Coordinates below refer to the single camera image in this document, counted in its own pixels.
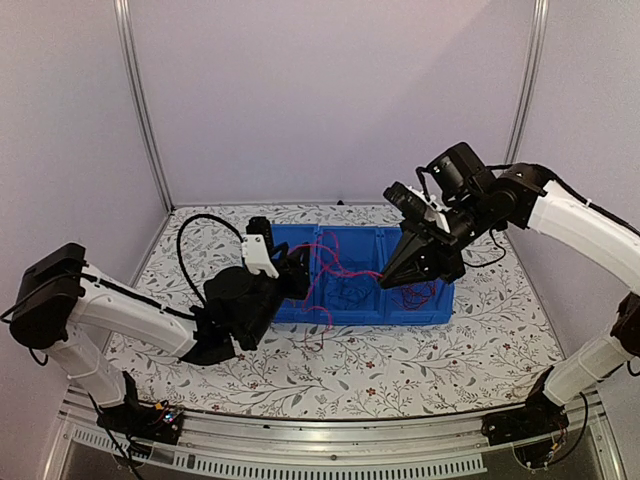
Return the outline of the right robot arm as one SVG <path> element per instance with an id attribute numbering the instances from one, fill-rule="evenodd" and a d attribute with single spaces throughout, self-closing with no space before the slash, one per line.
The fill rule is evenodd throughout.
<path id="1" fill-rule="evenodd" d="M 550 169 L 528 163 L 487 166 L 465 142 L 416 174 L 431 176 L 441 198 L 400 182 L 384 191 L 403 220 L 401 239 L 378 280 L 381 288 L 436 279 L 452 283 L 466 273 L 466 247 L 486 232 L 514 225 L 572 248 L 629 289 L 610 333 L 587 342 L 537 380 L 516 421 L 524 435 L 537 436 L 554 422 L 556 409 L 638 357 L 639 232 Z"/>

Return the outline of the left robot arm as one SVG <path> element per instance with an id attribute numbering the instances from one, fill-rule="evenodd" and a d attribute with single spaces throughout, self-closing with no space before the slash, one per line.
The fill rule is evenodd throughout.
<path id="1" fill-rule="evenodd" d="M 103 327 L 196 366 L 256 350 L 283 302 L 307 297 L 312 247 L 275 243 L 265 217 L 251 218 L 245 232 L 233 234 L 241 265 L 207 280 L 195 291 L 198 304 L 188 311 L 108 278 L 86 260 L 83 246 L 67 243 L 24 272 L 18 296 L 1 320 L 16 342 L 54 360 L 126 433 L 141 433 L 149 415 L 136 402 L 133 379 L 115 368 L 82 328 Z"/>

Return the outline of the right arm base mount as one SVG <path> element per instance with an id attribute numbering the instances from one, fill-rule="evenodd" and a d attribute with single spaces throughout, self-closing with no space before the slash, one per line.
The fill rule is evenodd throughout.
<path id="1" fill-rule="evenodd" d="M 516 447 L 518 462 L 529 469 L 549 466 L 567 440 L 569 420 L 563 406 L 543 394 L 542 386 L 534 386 L 523 406 L 482 418 L 481 433 L 491 446 L 545 436 L 541 441 Z"/>

